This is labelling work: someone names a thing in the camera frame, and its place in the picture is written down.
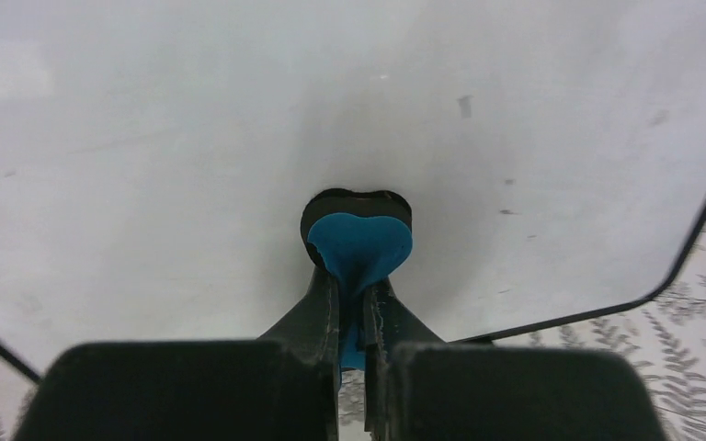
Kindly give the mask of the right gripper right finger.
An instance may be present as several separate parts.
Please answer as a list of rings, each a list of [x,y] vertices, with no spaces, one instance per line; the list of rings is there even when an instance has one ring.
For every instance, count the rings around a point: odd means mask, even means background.
[[[362,296],[365,427],[375,440],[663,440],[616,354],[447,343],[388,281]]]

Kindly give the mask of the small white whiteboard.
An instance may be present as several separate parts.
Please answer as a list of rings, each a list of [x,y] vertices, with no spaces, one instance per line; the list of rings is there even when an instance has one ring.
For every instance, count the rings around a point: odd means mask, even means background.
[[[389,189],[448,340],[642,300],[706,201],[706,1],[0,1],[0,342],[266,331]]]

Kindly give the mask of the blue whiteboard eraser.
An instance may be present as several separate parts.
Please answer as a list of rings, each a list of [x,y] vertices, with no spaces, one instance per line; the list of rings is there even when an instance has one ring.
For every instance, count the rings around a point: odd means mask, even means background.
[[[330,188],[307,203],[300,233],[314,265],[337,282],[340,370],[363,371],[364,291],[389,277],[411,254],[412,208],[390,190]]]

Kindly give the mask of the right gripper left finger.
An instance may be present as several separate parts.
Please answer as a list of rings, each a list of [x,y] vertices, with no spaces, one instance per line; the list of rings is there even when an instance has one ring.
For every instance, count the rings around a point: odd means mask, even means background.
[[[98,342],[59,356],[18,440],[336,440],[336,280],[253,340]]]

